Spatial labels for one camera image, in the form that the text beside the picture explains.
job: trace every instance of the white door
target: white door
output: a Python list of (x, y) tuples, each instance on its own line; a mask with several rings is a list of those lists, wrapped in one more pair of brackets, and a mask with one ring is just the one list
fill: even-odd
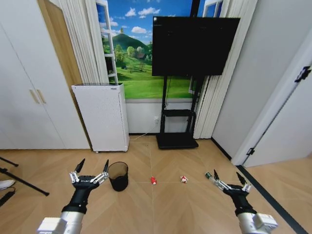
[(308, 156), (312, 152), (312, 73), (302, 80), (244, 166)]
[(89, 149), (37, 0), (3, 1), (0, 22), (65, 148)]
[(17, 149), (64, 148), (1, 24), (0, 82), (2, 135)]

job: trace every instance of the white wall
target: white wall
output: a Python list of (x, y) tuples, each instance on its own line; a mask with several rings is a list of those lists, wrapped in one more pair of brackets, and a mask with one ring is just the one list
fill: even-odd
[(213, 138), (234, 156), (308, 33), (311, 0), (260, 0)]
[[(126, 103), (127, 119), (130, 133), (159, 133), (161, 100), (150, 103)], [(191, 103), (169, 103), (168, 109), (190, 109)], [(159, 117), (155, 125), (154, 117)], [(184, 132), (187, 125), (187, 117), (167, 117), (166, 132)]]

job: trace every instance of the wooden floor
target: wooden floor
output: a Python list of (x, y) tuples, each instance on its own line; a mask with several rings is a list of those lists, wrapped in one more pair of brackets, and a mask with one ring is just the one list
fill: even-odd
[[(194, 150), (161, 151), (154, 136), (143, 136), (131, 140), (127, 153), (0, 151), (2, 157), (20, 164), (15, 168), (1, 161), (1, 167), (51, 193), (45, 197), (17, 183), (16, 194), (0, 208), (0, 233), (32, 234), (44, 217), (58, 217), (74, 191), (68, 173), (85, 157), (81, 171), (85, 175), (97, 175), (107, 159), (126, 162), (129, 185), (118, 193), (107, 180), (91, 193), (83, 234), (239, 234), (232, 200), (204, 176), (216, 169), (222, 180), (238, 184), (236, 167), (210, 140), (198, 143)], [(157, 185), (150, 184), (151, 176)], [(181, 183), (180, 176), (189, 182)], [(294, 233), (256, 189), (248, 200), (259, 213), (275, 217), (279, 227), (274, 233)]]
[(308, 233), (312, 233), (312, 156), (247, 170)]

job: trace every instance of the robotic hand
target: robotic hand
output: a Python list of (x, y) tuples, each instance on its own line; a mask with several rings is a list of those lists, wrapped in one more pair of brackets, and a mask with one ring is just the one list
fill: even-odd
[(87, 212), (88, 197), (93, 189), (96, 189), (108, 177), (108, 160), (103, 172), (97, 176), (78, 175), (84, 160), (69, 174), (75, 188), (74, 195), (69, 204), (64, 206), (60, 218), (46, 217), (39, 226), (38, 234), (79, 234), (82, 228), (82, 219)]
[(229, 195), (236, 207), (235, 214), (239, 219), (239, 226), (243, 234), (270, 234), (278, 224), (269, 214), (259, 214), (247, 201), (247, 195), (252, 187), (243, 176), (237, 173), (238, 179), (243, 186), (226, 184), (219, 179), (214, 170), (214, 176), (209, 172), (206, 177), (226, 195)]

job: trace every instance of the shoe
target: shoe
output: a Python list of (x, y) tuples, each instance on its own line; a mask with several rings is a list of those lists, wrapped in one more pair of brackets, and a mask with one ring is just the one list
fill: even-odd
[(0, 181), (0, 190), (7, 189), (8, 187), (11, 187), (15, 183), (15, 180), (8, 179), (8, 180), (2, 180)]

